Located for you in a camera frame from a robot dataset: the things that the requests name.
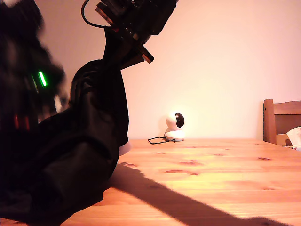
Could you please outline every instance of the black cable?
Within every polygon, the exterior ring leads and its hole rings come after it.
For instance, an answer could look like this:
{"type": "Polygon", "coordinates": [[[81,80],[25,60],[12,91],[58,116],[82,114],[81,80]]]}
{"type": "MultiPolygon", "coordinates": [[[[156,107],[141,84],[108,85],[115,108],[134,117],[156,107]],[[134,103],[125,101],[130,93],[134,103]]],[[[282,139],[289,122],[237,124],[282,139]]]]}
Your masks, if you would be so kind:
{"type": "Polygon", "coordinates": [[[180,142],[182,140],[175,140],[175,139],[172,139],[172,140],[166,140],[166,141],[163,141],[163,142],[158,142],[158,143],[152,143],[151,140],[154,140],[154,139],[158,139],[158,138],[163,138],[163,139],[166,139],[166,136],[164,137],[154,137],[154,138],[151,138],[151,139],[148,139],[147,141],[150,142],[150,144],[152,145],[158,145],[158,144],[163,144],[163,143],[167,143],[167,142],[180,142]]]}
{"type": "Polygon", "coordinates": [[[81,16],[83,17],[84,21],[88,24],[88,25],[91,25],[93,27],[98,27],[98,28],[109,28],[108,26],[103,26],[103,25],[98,25],[98,24],[94,24],[94,23],[91,23],[90,21],[88,21],[85,17],[85,7],[86,5],[88,4],[90,0],[85,0],[84,4],[82,5],[81,7],[81,16]]]}

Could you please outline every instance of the wooden chair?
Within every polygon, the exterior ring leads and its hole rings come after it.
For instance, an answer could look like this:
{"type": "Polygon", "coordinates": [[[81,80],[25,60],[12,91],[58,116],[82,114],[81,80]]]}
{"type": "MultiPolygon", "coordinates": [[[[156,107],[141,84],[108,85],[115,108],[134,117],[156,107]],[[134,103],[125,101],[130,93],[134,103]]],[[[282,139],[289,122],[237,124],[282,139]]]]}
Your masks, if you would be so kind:
{"type": "Polygon", "coordinates": [[[263,140],[282,146],[291,146],[287,136],[291,129],[301,126],[301,101],[275,104],[273,100],[263,103],[263,140]]]}

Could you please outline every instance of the black wire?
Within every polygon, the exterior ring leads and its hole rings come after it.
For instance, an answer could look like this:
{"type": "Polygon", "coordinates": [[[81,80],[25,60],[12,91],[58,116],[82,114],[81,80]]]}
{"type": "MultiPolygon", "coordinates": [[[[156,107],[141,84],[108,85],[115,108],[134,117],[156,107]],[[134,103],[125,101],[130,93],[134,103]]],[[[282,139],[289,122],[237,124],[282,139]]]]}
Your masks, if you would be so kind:
{"type": "Polygon", "coordinates": [[[88,21],[85,17],[85,7],[86,5],[88,4],[90,0],[85,0],[84,4],[82,5],[81,7],[81,16],[83,17],[84,21],[88,24],[88,25],[91,25],[93,27],[98,27],[98,28],[109,28],[108,26],[103,26],[103,25],[98,25],[98,24],[94,24],[94,23],[91,23],[90,21],[88,21]]]}
{"type": "Polygon", "coordinates": [[[158,145],[158,144],[163,144],[163,143],[167,143],[167,142],[180,142],[182,140],[175,140],[175,139],[172,139],[172,140],[166,140],[166,141],[163,141],[163,142],[158,142],[158,143],[152,143],[151,140],[154,140],[154,139],[158,139],[158,138],[163,138],[163,139],[166,139],[166,137],[154,137],[154,138],[151,138],[151,139],[148,139],[147,141],[150,142],[150,144],[152,145],[158,145]]]}

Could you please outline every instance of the white paper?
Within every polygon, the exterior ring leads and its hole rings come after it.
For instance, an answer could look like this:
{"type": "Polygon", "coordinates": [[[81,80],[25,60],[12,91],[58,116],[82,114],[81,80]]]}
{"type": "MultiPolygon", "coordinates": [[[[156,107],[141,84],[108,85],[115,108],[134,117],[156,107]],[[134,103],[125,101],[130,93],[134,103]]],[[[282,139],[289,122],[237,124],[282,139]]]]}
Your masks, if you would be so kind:
{"type": "Polygon", "coordinates": [[[288,131],[287,136],[290,138],[293,146],[301,147],[301,127],[288,131]]]}

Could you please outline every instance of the camera lens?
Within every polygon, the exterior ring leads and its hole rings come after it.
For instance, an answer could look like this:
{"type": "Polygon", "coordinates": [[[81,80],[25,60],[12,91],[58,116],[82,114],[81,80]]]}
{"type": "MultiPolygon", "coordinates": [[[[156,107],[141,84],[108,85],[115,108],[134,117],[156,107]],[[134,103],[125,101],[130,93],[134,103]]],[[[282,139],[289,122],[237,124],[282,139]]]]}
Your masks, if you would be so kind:
{"type": "Polygon", "coordinates": [[[181,128],[184,125],[184,117],[180,113],[175,114],[175,117],[177,119],[177,127],[181,128]]]}

